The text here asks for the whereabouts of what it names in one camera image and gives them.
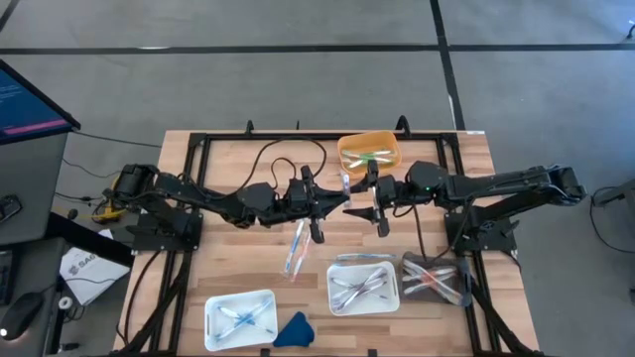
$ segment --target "wooden tabletop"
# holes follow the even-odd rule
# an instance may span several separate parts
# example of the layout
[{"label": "wooden tabletop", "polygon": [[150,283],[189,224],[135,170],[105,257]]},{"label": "wooden tabletop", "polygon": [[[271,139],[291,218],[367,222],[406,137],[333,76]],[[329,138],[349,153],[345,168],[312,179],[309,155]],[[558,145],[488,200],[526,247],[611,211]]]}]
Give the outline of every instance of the wooden tabletop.
[{"label": "wooden tabletop", "polygon": [[[183,170],[190,131],[166,133],[159,169],[179,174]],[[494,174],[494,168],[482,133],[459,132],[461,156],[468,176]],[[266,141],[219,141],[211,146],[205,186],[230,192],[246,179],[257,152]],[[336,142],[322,142],[328,157],[323,172],[316,178],[319,186],[341,189],[339,159]],[[403,162],[391,174],[403,179],[408,167],[415,161],[437,163],[437,148],[433,142],[400,142]],[[451,152],[446,148],[448,160]],[[198,163],[200,153],[194,159]],[[273,184],[271,163],[286,157],[297,164],[310,165],[315,171],[321,161],[321,151],[308,142],[282,142],[267,149],[256,168],[251,182],[268,181]],[[276,175],[284,193],[293,170],[284,162],[276,164]],[[492,198],[480,199],[477,204],[488,204]],[[354,207],[372,204],[369,194],[353,196]],[[326,269],[336,255],[343,253],[392,253],[402,256],[406,251],[418,252],[418,239],[414,217],[390,216],[390,235],[378,238],[370,223],[345,215],[342,207],[330,214],[324,222],[326,242],[313,245],[308,261],[294,284],[286,281],[281,271],[289,252],[296,225],[282,224],[267,229],[253,226],[240,230],[225,223],[219,216],[205,212],[200,247],[193,255],[188,297],[184,311],[178,354],[211,355],[203,345],[203,307],[208,298],[226,294],[271,289],[276,295],[278,328],[302,311],[316,332],[316,340],[309,348],[288,347],[273,349],[271,345],[258,345],[220,351],[220,355],[259,355],[263,347],[272,348],[272,355],[359,355],[368,349],[377,349],[379,355],[471,355],[464,309],[450,304],[402,300],[400,308],[391,313],[336,317],[327,305]],[[447,245],[444,211],[432,204],[420,206],[424,244],[430,255],[440,253]],[[123,311],[141,269],[152,253],[135,259]],[[130,332],[141,328],[155,308],[163,273],[165,253],[152,264],[134,301]],[[483,254],[494,306],[509,327],[528,347],[537,349],[525,291],[518,268],[500,253]],[[180,261],[177,260],[175,274]],[[487,348],[487,333],[480,308],[477,308],[483,348]],[[123,329],[122,313],[120,329]],[[166,313],[161,347],[168,346],[173,318],[172,308]],[[117,337],[115,349],[122,347]]]}]

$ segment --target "white plastic container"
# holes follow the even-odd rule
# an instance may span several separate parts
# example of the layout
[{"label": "white plastic container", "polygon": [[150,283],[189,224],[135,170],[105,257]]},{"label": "white plastic container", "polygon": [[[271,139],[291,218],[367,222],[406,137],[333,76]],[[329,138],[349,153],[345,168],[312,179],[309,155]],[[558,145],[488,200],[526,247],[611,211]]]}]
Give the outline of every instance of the white plastic container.
[{"label": "white plastic container", "polygon": [[[346,288],[335,284],[331,281],[332,277],[341,279],[351,284],[363,283],[378,268],[383,267],[388,272],[386,280],[388,283],[381,288],[372,291],[372,294],[366,294],[356,297],[355,300],[345,307],[342,311],[335,312],[331,306],[331,299],[334,295],[343,292]],[[335,316],[349,316],[365,313],[392,312],[399,308],[399,291],[397,290],[397,275],[395,267],[390,262],[381,262],[377,264],[366,264],[356,266],[339,266],[332,265],[326,271],[326,286],[328,287],[328,308]]]},{"label": "white plastic container", "polygon": [[[272,303],[253,318],[254,322],[260,327],[245,323],[220,341],[215,341],[215,338],[213,337],[214,335],[221,333],[225,328],[232,326],[235,323],[234,318],[228,317],[218,310],[219,306],[226,307],[241,315],[245,315],[267,298],[272,299]],[[205,330],[205,348],[210,352],[260,343],[271,343],[278,336],[278,317],[274,292],[270,290],[262,290],[220,297],[210,297],[205,303],[205,317],[203,324]],[[274,333],[267,332],[263,327],[270,329]]]}]

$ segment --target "computer monitor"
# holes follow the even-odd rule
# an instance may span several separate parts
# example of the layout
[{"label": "computer monitor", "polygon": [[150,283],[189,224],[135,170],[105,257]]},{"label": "computer monitor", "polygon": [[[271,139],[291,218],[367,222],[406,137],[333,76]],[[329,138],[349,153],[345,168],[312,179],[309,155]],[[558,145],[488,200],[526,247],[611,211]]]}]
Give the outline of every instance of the computer monitor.
[{"label": "computer monitor", "polygon": [[0,145],[79,127],[70,114],[0,59]]}]

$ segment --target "blue cloth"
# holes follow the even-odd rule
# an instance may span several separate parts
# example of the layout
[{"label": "blue cloth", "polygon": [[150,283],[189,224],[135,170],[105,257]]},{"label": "blue cloth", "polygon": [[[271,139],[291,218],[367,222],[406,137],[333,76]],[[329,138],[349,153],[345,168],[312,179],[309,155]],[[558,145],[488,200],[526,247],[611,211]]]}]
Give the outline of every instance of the blue cloth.
[{"label": "blue cloth", "polygon": [[316,334],[307,322],[307,317],[303,313],[297,312],[278,334],[278,337],[274,341],[274,347],[309,347],[309,344],[315,339]]}]

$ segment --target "orange plastic container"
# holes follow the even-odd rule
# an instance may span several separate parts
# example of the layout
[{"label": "orange plastic container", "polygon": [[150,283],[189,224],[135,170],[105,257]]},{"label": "orange plastic container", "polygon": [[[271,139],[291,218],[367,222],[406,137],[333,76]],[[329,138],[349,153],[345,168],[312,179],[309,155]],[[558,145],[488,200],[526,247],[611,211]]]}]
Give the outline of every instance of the orange plastic container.
[{"label": "orange plastic container", "polygon": [[401,164],[401,151],[399,150],[399,145],[397,145],[397,138],[395,134],[389,131],[342,137],[337,141],[337,151],[339,152],[339,161],[342,169],[352,178],[360,178],[366,174],[367,162],[371,158],[377,158],[379,175],[385,175],[392,168]]}]

